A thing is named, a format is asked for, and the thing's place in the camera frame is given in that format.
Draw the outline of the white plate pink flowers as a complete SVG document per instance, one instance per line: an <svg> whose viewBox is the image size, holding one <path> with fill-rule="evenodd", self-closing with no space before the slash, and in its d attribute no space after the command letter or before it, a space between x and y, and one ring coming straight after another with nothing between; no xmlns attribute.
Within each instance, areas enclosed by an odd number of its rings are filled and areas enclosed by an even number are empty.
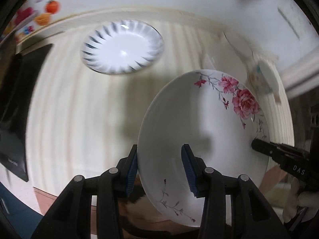
<svg viewBox="0 0 319 239"><path fill-rule="evenodd" d="M260 185L268 157L252 149L255 138L269 140L267 121L242 83L214 70L181 75L158 93L140 128L138 171L148 199L167 219L199 227L204 199L190 190L182 146L221 174Z"/></svg>

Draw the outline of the small bowl coloured dots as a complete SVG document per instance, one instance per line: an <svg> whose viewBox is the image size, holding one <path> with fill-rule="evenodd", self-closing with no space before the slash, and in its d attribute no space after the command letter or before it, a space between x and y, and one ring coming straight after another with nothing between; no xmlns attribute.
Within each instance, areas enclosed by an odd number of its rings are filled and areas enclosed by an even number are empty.
<svg viewBox="0 0 319 239"><path fill-rule="evenodd" d="M248 79L257 93L279 95L278 81L267 62L256 62L249 71Z"/></svg>

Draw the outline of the striped table mat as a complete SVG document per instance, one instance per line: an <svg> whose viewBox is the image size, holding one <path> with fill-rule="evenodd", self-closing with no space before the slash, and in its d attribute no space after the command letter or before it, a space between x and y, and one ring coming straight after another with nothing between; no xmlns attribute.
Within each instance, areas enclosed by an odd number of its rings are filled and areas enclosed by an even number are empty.
<svg viewBox="0 0 319 239"><path fill-rule="evenodd" d="M33 91L27 123L27 163L32 185L58 195L77 174L100 175L136 143L156 94L175 77L203 67L205 53L231 52L221 32L151 21L164 39L152 66L106 75L86 67L80 47L92 25L48 37L51 44Z"/></svg>

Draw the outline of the black induction cooktop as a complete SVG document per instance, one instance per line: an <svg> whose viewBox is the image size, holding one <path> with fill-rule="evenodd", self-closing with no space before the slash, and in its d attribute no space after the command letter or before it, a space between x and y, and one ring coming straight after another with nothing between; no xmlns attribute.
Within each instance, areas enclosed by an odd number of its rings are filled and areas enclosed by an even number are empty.
<svg viewBox="0 0 319 239"><path fill-rule="evenodd" d="M27 182L25 136L32 93L52 44L14 55L1 86L1 164Z"/></svg>

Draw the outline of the colourful fruit sticker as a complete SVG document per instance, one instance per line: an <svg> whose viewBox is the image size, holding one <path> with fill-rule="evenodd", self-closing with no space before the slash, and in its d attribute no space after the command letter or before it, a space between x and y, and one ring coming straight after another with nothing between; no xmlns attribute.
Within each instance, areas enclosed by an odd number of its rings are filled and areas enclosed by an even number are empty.
<svg viewBox="0 0 319 239"><path fill-rule="evenodd" d="M59 0L27 0L17 10L1 34L1 41L14 34L17 43L53 22L61 10Z"/></svg>

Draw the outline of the white plate blue stripes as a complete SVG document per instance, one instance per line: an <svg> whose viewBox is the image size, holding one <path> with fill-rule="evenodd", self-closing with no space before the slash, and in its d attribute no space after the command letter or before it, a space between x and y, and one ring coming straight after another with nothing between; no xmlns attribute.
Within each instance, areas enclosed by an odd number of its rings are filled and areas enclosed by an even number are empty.
<svg viewBox="0 0 319 239"><path fill-rule="evenodd" d="M115 75L151 66L163 50L164 40L154 27L138 20L119 20L91 31L80 53L82 62L91 70Z"/></svg>

